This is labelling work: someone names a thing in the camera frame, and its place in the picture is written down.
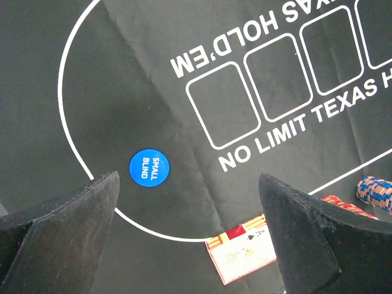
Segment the poker chip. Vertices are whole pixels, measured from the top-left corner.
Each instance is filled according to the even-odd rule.
[[[392,182],[367,176],[356,185],[355,195],[362,202],[379,207],[392,215]]]
[[[336,205],[340,208],[343,208],[345,210],[351,211],[352,213],[357,213],[361,216],[366,216],[370,219],[377,219],[375,216],[372,216],[371,214],[365,213],[361,208],[355,206],[354,204],[343,202],[339,197],[334,196],[334,195],[327,195],[323,198],[324,201]]]

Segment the black surface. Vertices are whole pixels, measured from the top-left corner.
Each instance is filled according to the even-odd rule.
[[[298,4],[294,7],[298,19],[291,23],[286,21],[288,15],[282,13],[285,1],[276,0],[238,0],[229,4],[214,1],[203,5],[190,0],[111,0],[101,1],[93,8],[76,33],[67,57],[62,89],[64,113],[73,142],[92,175],[119,171],[122,180],[118,208],[127,217],[169,236],[214,236],[262,213],[257,192],[260,172],[310,192],[391,149],[392,87],[384,88],[382,80],[382,72],[389,73],[391,64],[371,70],[359,42],[365,66],[363,76],[328,96],[318,95],[301,47],[300,27],[325,12],[347,5],[358,37],[360,33],[354,1],[334,1],[322,4],[319,9],[317,1],[311,2],[308,14]],[[66,40],[89,3],[17,0],[1,4],[0,132],[4,143],[0,145],[0,202],[10,213],[41,203],[52,197],[53,190],[66,192],[88,180],[64,136],[57,82]],[[191,73],[185,71],[182,78],[176,76],[170,64],[172,58],[203,45],[211,60],[213,40],[217,36],[235,27],[243,29],[249,20],[260,21],[260,15],[269,20],[270,10],[275,13],[278,30],[269,26],[267,35],[262,32],[258,40],[245,40],[245,46],[241,46],[235,34],[230,35],[227,37],[232,48],[230,54],[215,54],[216,60],[205,67],[195,68]],[[362,13],[364,19],[374,16],[370,10]],[[389,27],[387,21],[385,17],[385,26]],[[294,36],[300,48],[314,97],[308,106],[271,123],[263,115],[243,58],[249,50],[286,33]],[[345,46],[331,51],[328,43],[320,46],[317,40],[307,41],[307,46],[317,46],[327,59],[336,54],[336,60],[342,60],[352,52],[349,47],[345,51]],[[264,70],[263,78],[259,75],[254,78],[270,86],[261,89],[266,91],[261,100],[267,106],[267,115],[274,118],[287,112],[291,105],[307,101],[309,95],[304,97],[307,89],[297,89],[296,83],[285,81],[290,75],[295,81],[301,80],[302,70],[290,66],[273,70],[274,63],[284,64],[288,57],[284,48],[271,48],[275,47],[268,48],[270,62],[265,64],[271,70]],[[384,58],[391,56],[390,50],[384,50]],[[286,54],[293,54],[292,46]],[[292,61],[296,62],[298,57],[294,57]],[[262,125],[252,135],[218,151],[210,145],[185,88],[193,78],[229,61],[240,66]],[[329,73],[322,81],[325,85],[335,85],[339,77],[351,71],[344,62],[318,66],[322,72]],[[368,91],[364,84],[371,78],[377,85],[375,95],[358,99],[355,105],[345,107],[331,118],[326,117],[323,108],[322,122],[311,112],[338,95],[344,96],[346,91],[352,104],[353,88]],[[238,84],[233,81],[227,91],[224,85],[218,84],[216,87],[208,84],[208,89],[199,90],[205,96],[211,93],[214,98],[211,107],[207,105],[208,97],[202,97],[202,105],[198,100],[197,107],[202,107],[206,118],[214,118],[211,119],[213,135],[221,142],[254,126],[255,116],[249,107],[230,103],[236,100],[236,94],[243,92],[243,89],[232,90]],[[289,101],[284,100],[285,93]],[[215,107],[219,103],[224,106],[221,112]],[[334,103],[337,106],[332,111],[340,109],[339,100],[335,99]],[[234,117],[236,111],[247,115]],[[270,145],[267,132],[281,128],[301,114],[306,114],[304,132],[296,122],[296,136],[263,154],[258,152],[255,138],[267,147]],[[240,146],[250,148],[250,160],[224,172],[218,158],[227,157],[228,153],[234,155]],[[129,176],[130,159],[145,148],[162,151],[171,167],[169,178],[152,189],[140,187]],[[338,195],[390,221],[383,211],[360,203],[354,196],[354,187],[364,175],[392,179],[391,165],[389,154],[320,190],[316,196]],[[25,194],[26,190],[30,191],[29,195]],[[270,265],[224,287],[204,244],[160,239],[119,216],[114,218],[110,236],[98,272],[96,293],[109,293],[113,289],[117,293],[129,293],[133,289],[139,293],[173,293],[173,290],[181,293],[183,289],[198,293],[198,287],[206,287],[203,289],[215,293],[270,294],[282,286],[277,266]],[[200,267],[192,268],[188,264],[191,255],[195,262],[200,262]],[[157,265],[167,269],[165,276],[154,269]],[[159,282],[149,282],[157,276]]]
[[[392,224],[262,174],[260,199],[288,293],[390,293]]]
[[[90,293],[119,192],[117,172],[0,219],[0,293]]]

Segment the white line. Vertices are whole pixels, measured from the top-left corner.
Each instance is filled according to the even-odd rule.
[[[337,87],[335,87],[335,88],[333,88],[333,89],[331,89],[331,90],[329,90],[327,92],[322,92],[320,90],[319,83],[317,82],[317,78],[316,78],[316,75],[315,75],[315,72],[314,72],[314,69],[313,69],[313,65],[312,65],[311,59],[309,57],[309,52],[307,51],[307,48],[306,48],[305,39],[304,39],[304,36],[303,36],[303,30],[304,30],[304,28],[306,26],[309,26],[309,25],[315,23],[316,21],[319,21],[322,18],[325,18],[328,15],[331,15],[332,13],[335,13],[336,11],[341,10],[341,9],[344,9],[347,12],[347,15],[349,17],[349,22],[350,22],[350,26],[351,26],[351,29],[352,29],[354,42],[355,42],[355,46],[356,46],[356,52],[358,53],[358,59],[360,61],[360,65],[361,65],[361,72],[356,77],[352,78],[351,80],[346,81],[343,84],[340,84],[339,86],[337,86]],[[362,77],[362,75],[364,73],[363,59],[362,59],[362,55],[361,55],[360,45],[358,43],[358,38],[356,37],[355,27],[354,27],[354,22],[353,22],[353,19],[352,19],[352,16],[351,16],[351,12],[350,12],[350,9],[347,6],[339,6],[339,7],[335,8],[335,9],[333,9],[333,10],[327,12],[327,13],[324,13],[324,14],[320,15],[319,17],[316,17],[315,19],[313,19],[311,21],[308,21],[307,23],[303,24],[301,29],[300,29],[300,39],[301,39],[301,43],[302,43],[302,46],[303,46],[304,51],[305,51],[306,59],[307,59],[307,61],[309,63],[309,68],[311,70],[311,74],[312,74],[312,77],[313,77],[313,80],[314,80],[314,83],[315,83],[315,86],[316,86],[316,90],[317,90],[317,92],[321,96],[329,95],[332,92],[335,92],[336,90],[338,90],[338,89],[340,89],[340,88],[342,88],[344,86],[347,86],[348,84],[350,84],[353,81],[356,81],[357,79]]]
[[[355,1],[354,9],[355,9],[356,20],[358,21],[358,26],[359,26],[359,28],[360,28],[360,34],[361,34],[361,38],[362,38],[363,47],[364,47],[364,49],[365,49],[366,61],[367,61],[368,66],[369,66],[371,69],[379,69],[379,68],[383,67],[384,65],[386,65],[386,64],[388,64],[388,63],[390,63],[390,62],[392,62],[392,58],[389,59],[389,60],[387,60],[387,61],[385,61],[385,62],[383,62],[383,63],[381,63],[381,64],[379,64],[379,65],[377,65],[377,66],[373,66],[373,65],[372,65],[371,60],[370,60],[369,51],[368,51],[368,46],[366,45],[366,39],[365,39],[365,35],[364,35],[364,32],[363,32],[363,28],[362,28],[362,23],[361,23],[361,18],[360,18],[360,12],[359,12],[359,10],[358,10],[358,3],[359,3],[359,1],[360,1],[360,0],[356,0],[356,1]]]
[[[86,8],[86,10],[80,15],[78,21],[76,22],[75,26],[71,30],[71,33],[67,39],[66,46],[64,48],[64,51],[61,56],[61,62],[60,62],[60,68],[59,68],[59,78],[58,78],[58,84],[57,84],[57,95],[58,95],[58,104],[59,104],[59,112],[60,112],[60,119],[61,119],[61,124],[62,128],[64,129],[64,133],[67,137],[68,143],[75,154],[76,158],[78,159],[81,167],[85,170],[86,174],[88,175],[89,179],[94,179],[94,176],[90,172],[89,168],[81,158],[77,148],[75,147],[74,141],[72,140],[72,137],[69,133],[69,129],[67,126],[67,121],[66,121],[66,116],[64,113],[64,105],[62,101],[62,83],[64,79],[64,69],[66,66],[66,61],[67,61],[67,56],[69,53],[69,49],[71,47],[72,41],[74,41],[74,38],[76,36],[76,33],[78,32],[81,24],[84,22],[86,17],[89,15],[89,13],[92,11],[92,9],[100,2],[100,0],[93,0],[92,3]],[[163,239],[168,239],[172,241],[179,241],[179,242],[206,242],[210,240],[210,238],[205,238],[205,239],[187,239],[187,238],[177,238],[177,237],[172,237],[172,236],[167,236],[163,235],[157,232],[154,232],[152,230],[149,230],[148,228],[144,228],[143,226],[139,225],[138,223],[134,222],[132,219],[128,218],[125,214],[123,214],[118,208],[115,209],[116,213],[121,216],[125,221],[128,223],[134,225],[135,227],[139,228],[140,230],[149,233],[151,235],[154,235],[159,238]]]
[[[201,80],[202,78],[205,78],[205,77],[207,77],[208,75],[211,75],[211,74],[217,72],[218,70],[221,70],[221,69],[223,69],[224,67],[227,67],[227,66],[235,66],[235,68],[236,68],[237,71],[238,71],[239,78],[240,78],[241,81],[243,82],[243,85],[244,85],[246,94],[247,94],[247,96],[248,96],[248,99],[249,99],[250,102],[251,102],[253,111],[254,111],[255,116],[256,116],[256,118],[257,118],[257,127],[256,127],[255,129],[251,130],[250,132],[248,132],[248,133],[246,133],[246,134],[244,134],[244,135],[242,135],[242,136],[240,136],[240,137],[238,137],[238,138],[236,138],[236,139],[234,139],[234,140],[232,140],[232,141],[230,141],[230,142],[228,142],[228,143],[226,143],[226,144],[224,144],[224,145],[222,145],[222,146],[216,146],[216,145],[214,144],[214,142],[213,142],[213,139],[211,138],[211,136],[210,136],[210,134],[209,134],[209,132],[208,132],[208,129],[207,129],[207,127],[206,127],[206,125],[205,125],[205,123],[204,123],[204,121],[203,121],[202,116],[200,115],[200,113],[199,113],[199,111],[198,111],[198,109],[197,109],[197,106],[196,106],[196,104],[195,104],[195,101],[193,100],[192,95],[191,95],[190,92],[189,92],[189,87],[191,86],[191,84],[195,83],[196,81],[199,81],[199,80]],[[246,84],[244,75],[243,75],[241,69],[239,68],[239,65],[238,65],[236,62],[233,62],[233,61],[226,62],[226,63],[222,64],[221,66],[218,66],[218,67],[216,67],[215,69],[210,70],[209,72],[206,72],[206,73],[200,75],[200,76],[197,77],[197,78],[194,78],[193,80],[189,81],[189,82],[186,84],[185,92],[186,92],[186,94],[188,95],[188,98],[189,98],[189,100],[190,100],[190,103],[192,104],[192,106],[193,106],[193,108],[194,108],[194,110],[195,110],[195,112],[196,112],[196,115],[197,115],[197,117],[198,117],[198,120],[200,121],[200,124],[202,125],[202,128],[203,128],[204,132],[206,133],[206,136],[207,136],[207,139],[208,139],[209,143],[211,144],[211,146],[212,146],[215,150],[222,150],[222,149],[224,149],[224,148],[226,148],[226,147],[228,147],[228,146],[230,146],[230,145],[232,145],[232,144],[234,144],[234,143],[236,143],[236,142],[242,140],[243,138],[245,138],[245,137],[247,137],[247,136],[249,136],[249,135],[251,135],[251,134],[257,132],[257,131],[260,129],[261,125],[262,125],[262,121],[260,120],[260,117],[259,117],[259,115],[258,115],[258,113],[257,113],[256,106],[255,106],[255,104],[254,104],[254,102],[253,102],[253,99],[252,99],[252,96],[251,96],[251,92],[249,91],[249,88],[248,88],[248,86],[247,86],[247,84]]]
[[[334,183],[340,181],[341,179],[344,179],[345,177],[351,175],[352,173],[355,173],[355,172],[357,172],[358,170],[360,170],[360,169],[362,169],[362,168],[364,168],[364,167],[367,167],[369,164],[372,164],[373,162],[375,162],[375,161],[377,161],[377,160],[383,158],[384,156],[387,156],[387,155],[390,154],[390,153],[392,153],[392,149],[389,149],[388,151],[385,151],[383,154],[380,154],[379,156],[376,156],[375,158],[373,158],[373,159],[371,159],[371,160],[365,162],[364,164],[361,164],[359,167],[356,167],[356,168],[354,168],[353,170],[350,170],[350,171],[348,171],[347,173],[345,173],[345,174],[343,174],[343,175],[341,175],[341,176],[338,176],[336,179],[333,179],[332,181],[326,183],[325,185],[322,185],[321,187],[317,188],[316,190],[313,190],[312,192],[310,192],[310,193],[308,193],[308,194],[309,194],[309,195],[313,195],[313,194],[315,194],[315,193],[317,193],[317,192],[320,192],[321,190],[323,190],[323,189],[329,187],[330,185],[332,185],[332,184],[334,184]]]
[[[293,44],[294,44],[294,47],[295,47],[295,51],[296,51],[296,53],[297,53],[298,60],[300,61],[300,64],[301,64],[302,73],[303,73],[303,75],[304,75],[304,77],[305,77],[305,81],[306,81],[306,84],[307,84],[307,89],[309,90],[310,98],[309,98],[309,100],[308,100],[307,102],[305,102],[304,104],[301,104],[300,106],[298,106],[298,107],[296,107],[296,108],[294,108],[294,109],[292,109],[292,110],[290,110],[290,111],[284,113],[283,115],[278,116],[277,118],[271,119],[271,118],[268,117],[268,115],[267,115],[267,113],[266,113],[266,111],[265,111],[265,108],[264,108],[262,99],[261,99],[261,97],[260,97],[260,94],[258,93],[258,89],[257,89],[257,87],[256,87],[256,84],[255,84],[254,80],[253,80],[253,76],[252,76],[252,74],[251,74],[251,70],[249,69],[249,66],[247,65],[246,59],[247,59],[251,54],[255,53],[256,51],[259,51],[259,50],[261,50],[261,49],[263,49],[263,48],[265,48],[265,47],[271,45],[272,43],[275,43],[275,42],[277,42],[277,41],[283,39],[284,37],[289,37],[289,38],[293,41]],[[254,89],[254,91],[255,91],[255,93],[256,93],[257,100],[258,100],[258,102],[259,102],[259,104],[260,104],[260,106],[261,106],[261,108],[262,108],[262,112],[263,112],[263,114],[264,114],[264,117],[265,117],[265,119],[266,119],[269,123],[275,123],[276,121],[278,121],[278,120],[284,118],[284,117],[287,116],[287,115],[290,115],[290,114],[296,112],[297,110],[299,110],[299,109],[301,109],[301,108],[303,108],[303,107],[309,105],[309,104],[312,102],[312,100],[313,100],[313,91],[312,91],[311,83],[310,83],[309,77],[307,76],[307,73],[306,73],[306,69],[305,69],[305,65],[304,65],[304,62],[303,62],[302,57],[301,57],[300,49],[298,48],[298,44],[297,44],[297,42],[296,42],[296,39],[295,39],[295,37],[294,37],[292,34],[285,33],[285,34],[283,34],[283,35],[281,35],[281,36],[279,36],[279,37],[277,37],[277,38],[275,38],[275,39],[273,39],[273,40],[268,41],[267,43],[264,43],[264,44],[261,45],[261,46],[258,46],[258,47],[256,47],[256,48],[252,49],[251,51],[248,51],[248,52],[245,54],[245,56],[244,56],[244,66],[245,66],[246,72],[247,72],[247,74],[248,74],[248,76],[249,76],[249,79],[250,79],[250,81],[251,81],[251,84],[252,84],[252,86],[253,86],[253,89]]]

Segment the black poker mat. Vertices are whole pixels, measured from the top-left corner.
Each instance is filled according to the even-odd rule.
[[[93,293],[271,294],[276,263],[223,286],[202,241],[263,212],[261,172],[391,221],[354,194],[365,175],[392,179],[386,12],[386,0],[4,1],[0,203],[28,209],[117,170]],[[132,165],[146,149],[151,162]]]

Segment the blue round button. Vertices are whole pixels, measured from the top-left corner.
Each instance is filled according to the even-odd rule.
[[[169,161],[160,151],[155,149],[141,150],[129,163],[132,179],[143,187],[156,187],[169,176]]]

